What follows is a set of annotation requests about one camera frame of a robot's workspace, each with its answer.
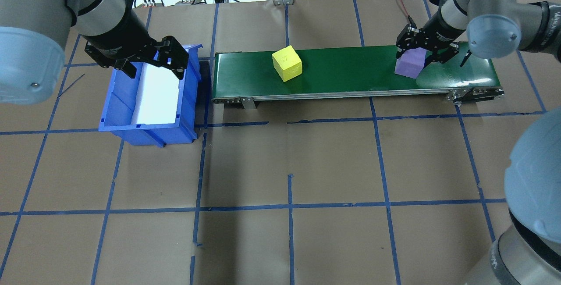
foam block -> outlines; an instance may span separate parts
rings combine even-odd
[[[302,74],[302,61],[292,45],[273,53],[273,66],[283,82]]]
[[[426,49],[417,48],[405,51],[395,62],[395,73],[417,79],[425,66]]]

blue plastic bin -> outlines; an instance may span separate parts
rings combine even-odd
[[[188,67],[184,79],[179,81],[176,119],[172,124],[132,125],[136,106],[138,84],[145,63],[132,63],[137,72],[130,79],[122,71],[114,70],[111,77],[105,105],[103,107],[100,132],[111,132],[133,146],[156,145],[162,148],[167,143],[192,143],[197,139],[195,127],[195,102],[197,87],[201,81],[198,49],[202,45],[186,45],[189,53]]]

brown paper floor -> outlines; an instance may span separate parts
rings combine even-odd
[[[541,0],[519,0],[530,3]],[[548,0],[561,3],[561,0]],[[417,24],[426,0],[404,0]],[[71,32],[61,97],[0,105],[2,285],[459,284],[508,226],[516,139],[561,105],[561,64],[494,60],[505,98],[208,103],[214,53],[391,45],[395,0],[137,9],[158,39],[202,43],[188,145],[97,131],[110,70]]]

green conveyor belt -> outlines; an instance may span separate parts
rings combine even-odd
[[[412,79],[395,75],[394,46],[297,50],[303,73],[287,82],[273,68],[272,51],[218,53],[213,101],[414,95],[447,93],[460,87],[499,87],[491,61],[471,56],[459,67],[466,51],[467,44],[461,43],[460,53],[451,61],[433,63]]]

purple cube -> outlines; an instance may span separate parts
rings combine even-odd
[[[405,51],[395,62],[395,73],[405,77],[417,79],[425,67],[426,49],[417,48]]]

